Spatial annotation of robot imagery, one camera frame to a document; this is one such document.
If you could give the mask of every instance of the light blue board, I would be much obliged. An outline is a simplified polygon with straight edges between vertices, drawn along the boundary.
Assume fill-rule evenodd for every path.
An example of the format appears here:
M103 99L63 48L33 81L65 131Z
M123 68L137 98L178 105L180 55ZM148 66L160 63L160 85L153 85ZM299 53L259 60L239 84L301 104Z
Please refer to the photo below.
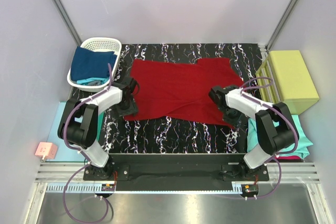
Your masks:
M65 102L60 102L57 108L57 112L55 115L55 119L53 121L53 125L51 126L51 130L48 136L47 142L54 143L57 145L57 153L55 159L48 159L50 162L84 162L84 157L82 154L78 154L76 150L69 149L63 139L60 139L57 136L57 130L59 126L59 122L61 121L61 117L63 115L63 111L65 108ZM99 115L98 119L98 131L97 138L99 138L101 123L102 123L103 113Z

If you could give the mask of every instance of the pink box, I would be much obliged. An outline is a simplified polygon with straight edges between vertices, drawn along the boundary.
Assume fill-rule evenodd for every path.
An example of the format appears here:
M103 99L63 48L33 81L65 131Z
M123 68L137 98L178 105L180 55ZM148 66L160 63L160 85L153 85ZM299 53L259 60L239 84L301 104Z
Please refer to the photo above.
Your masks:
M53 143L40 142L38 144L35 156L54 159L57 152L57 145Z

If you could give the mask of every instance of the dark blue towel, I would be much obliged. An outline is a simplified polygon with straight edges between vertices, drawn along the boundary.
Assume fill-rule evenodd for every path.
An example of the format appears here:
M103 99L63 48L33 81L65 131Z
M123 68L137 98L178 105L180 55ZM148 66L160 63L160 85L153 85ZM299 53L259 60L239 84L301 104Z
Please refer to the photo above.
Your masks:
M113 66L117 56L111 52L93 52L85 48L77 47L71 64L70 77L72 81L88 78L109 77L108 63Z

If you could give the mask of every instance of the vertical metal post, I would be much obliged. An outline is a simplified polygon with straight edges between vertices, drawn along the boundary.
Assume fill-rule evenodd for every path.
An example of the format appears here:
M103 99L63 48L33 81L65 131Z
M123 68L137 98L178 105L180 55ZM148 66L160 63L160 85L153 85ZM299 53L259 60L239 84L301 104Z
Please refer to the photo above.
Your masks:
M275 28L270 40L268 41L266 48L267 51L270 51L272 46L274 45L275 41L277 40L277 38L279 37L283 27L286 24L286 21L288 20L288 17L290 16L290 14L292 13L294 7L296 6L298 0L290 0L284 14L282 15L277 27Z
M69 32L71 33L73 39L75 40L76 44L78 46L80 46L82 44L82 40L80 38L80 36L78 35L67 11L65 10L61 0L53 0L54 1L54 4L56 5L64 23L66 24L66 26L68 27L69 29Z

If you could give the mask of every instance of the folded towel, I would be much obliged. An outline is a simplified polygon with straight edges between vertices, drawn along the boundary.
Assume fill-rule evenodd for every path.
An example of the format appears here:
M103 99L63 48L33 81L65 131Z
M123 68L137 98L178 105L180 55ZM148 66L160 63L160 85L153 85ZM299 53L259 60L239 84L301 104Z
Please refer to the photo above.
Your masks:
M88 78L109 77L108 63L113 66L117 56L113 51L93 52L85 48L77 47L71 64L70 77L72 81Z
M84 80L78 80L76 83L78 85L83 85L83 86L99 86L103 85L104 83L108 82L109 78L88 78Z
M308 146L313 145L311 141L306 137L305 133L300 124L299 116L292 115L294 124L299 132L299 145L295 152L290 154L281 154L280 156L298 156L300 158L305 158L309 155L309 151L307 149ZM258 136L257 136L257 124L256 121L249 119L248 120L248 134L247 134L247 152L250 152L256 145L258 144ZM290 151L294 147L294 144L289 147L283 149L282 151Z

